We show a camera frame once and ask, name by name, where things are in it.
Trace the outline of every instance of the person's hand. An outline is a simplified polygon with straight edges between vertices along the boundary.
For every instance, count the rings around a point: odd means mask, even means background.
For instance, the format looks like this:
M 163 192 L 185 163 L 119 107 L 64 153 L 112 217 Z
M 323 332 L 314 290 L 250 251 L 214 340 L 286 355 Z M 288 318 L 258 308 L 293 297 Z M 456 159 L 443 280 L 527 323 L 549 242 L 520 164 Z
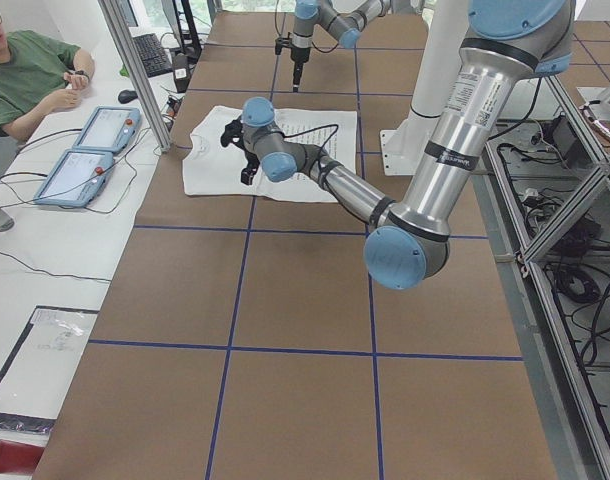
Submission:
M 59 90 L 54 90 L 49 95 L 46 95 L 40 101 L 40 105 L 45 108 L 47 113 L 51 113 L 59 108 L 74 108 L 80 103 L 80 100 L 81 96 L 78 90 L 61 88 Z
M 87 75 L 65 72 L 63 73 L 63 79 L 72 86 L 72 90 L 85 90 L 89 85 Z

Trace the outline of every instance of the transparent plastic sheet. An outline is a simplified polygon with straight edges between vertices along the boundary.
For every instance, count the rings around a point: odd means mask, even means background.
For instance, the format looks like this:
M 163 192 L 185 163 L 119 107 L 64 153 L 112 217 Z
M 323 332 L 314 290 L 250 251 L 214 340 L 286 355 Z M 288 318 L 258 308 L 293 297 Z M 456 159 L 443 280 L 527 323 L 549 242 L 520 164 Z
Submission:
M 51 432 L 97 314 L 34 309 L 0 370 L 0 431 Z

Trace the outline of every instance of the keyboard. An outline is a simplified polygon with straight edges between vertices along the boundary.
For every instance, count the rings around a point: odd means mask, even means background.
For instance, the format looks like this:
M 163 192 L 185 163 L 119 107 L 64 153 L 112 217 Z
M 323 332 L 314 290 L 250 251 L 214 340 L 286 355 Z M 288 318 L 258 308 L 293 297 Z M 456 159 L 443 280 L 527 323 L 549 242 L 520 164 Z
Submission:
M 148 77 L 155 77 L 172 71 L 167 52 L 154 33 L 133 37 L 138 56 L 143 62 Z

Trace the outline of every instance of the person's arm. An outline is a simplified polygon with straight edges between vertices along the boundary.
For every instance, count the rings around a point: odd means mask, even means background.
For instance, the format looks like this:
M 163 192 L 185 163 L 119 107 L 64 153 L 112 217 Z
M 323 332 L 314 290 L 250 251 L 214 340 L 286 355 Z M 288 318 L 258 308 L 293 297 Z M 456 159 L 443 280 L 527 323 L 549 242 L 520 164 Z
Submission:
M 65 72 L 63 78 L 72 85 L 74 90 L 84 90 L 89 85 L 89 82 L 94 76 L 94 59 L 87 50 L 79 48 L 74 55 L 74 71 L 83 71 L 85 75 L 76 75 Z
M 43 119 L 57 108 L 73 108 L 78 105 L 80 94 L 76 90 L 59 89 L 46 95 L 38 105 L 25 115 L 5 125 L 3 131 L 16 140 L 25 142 L 32 136 Z

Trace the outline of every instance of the tablet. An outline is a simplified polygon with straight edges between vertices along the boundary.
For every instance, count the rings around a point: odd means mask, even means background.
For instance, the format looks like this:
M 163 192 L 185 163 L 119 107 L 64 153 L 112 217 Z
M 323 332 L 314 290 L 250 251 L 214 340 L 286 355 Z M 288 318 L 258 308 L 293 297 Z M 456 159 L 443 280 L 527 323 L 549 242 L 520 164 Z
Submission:
M 141 112 L 137 108 L 96 107 L 73 148 L 118 153 L 129 143 L 140 123 Z
M 34 203 L 84 207 L 98 195 L 113 165 L 112 152 L 65 150 L 36 192 Z

